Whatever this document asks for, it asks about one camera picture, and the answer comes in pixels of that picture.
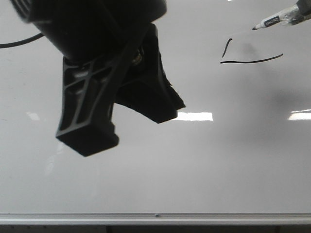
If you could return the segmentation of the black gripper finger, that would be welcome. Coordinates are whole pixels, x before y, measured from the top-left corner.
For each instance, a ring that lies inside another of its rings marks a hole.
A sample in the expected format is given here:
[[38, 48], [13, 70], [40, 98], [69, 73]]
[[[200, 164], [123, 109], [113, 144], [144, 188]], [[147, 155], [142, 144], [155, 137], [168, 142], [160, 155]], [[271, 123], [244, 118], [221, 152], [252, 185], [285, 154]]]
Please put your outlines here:
[[86, 157], [118, 145], [115, 97], [138, 49], [74, 63], [63, 60], [62, 112], [56, 138]]
[[148, 28], [115, 101], [155, 123], [176, 118], [178, 110], [186, 107], [166, 77], [155, 24]]

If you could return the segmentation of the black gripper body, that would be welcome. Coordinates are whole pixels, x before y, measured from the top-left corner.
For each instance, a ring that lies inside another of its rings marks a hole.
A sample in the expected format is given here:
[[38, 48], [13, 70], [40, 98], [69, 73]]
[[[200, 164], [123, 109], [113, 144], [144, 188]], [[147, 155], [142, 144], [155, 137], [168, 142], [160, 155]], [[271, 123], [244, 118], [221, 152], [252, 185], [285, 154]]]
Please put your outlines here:
[[164, 0], [12, 0], [31, 23], [70, 61], [118, 49], [167, 12]]

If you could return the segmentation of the grey gripper finger holding marker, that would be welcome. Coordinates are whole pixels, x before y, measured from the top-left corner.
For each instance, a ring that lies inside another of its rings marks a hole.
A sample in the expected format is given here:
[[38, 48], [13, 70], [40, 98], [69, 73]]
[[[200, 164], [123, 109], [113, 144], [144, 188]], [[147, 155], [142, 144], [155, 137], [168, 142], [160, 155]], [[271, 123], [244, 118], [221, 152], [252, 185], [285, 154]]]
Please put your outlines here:
[[311, 18], [311, 0], [298, 0], [291, 7], [290, 24], [296, 25]]

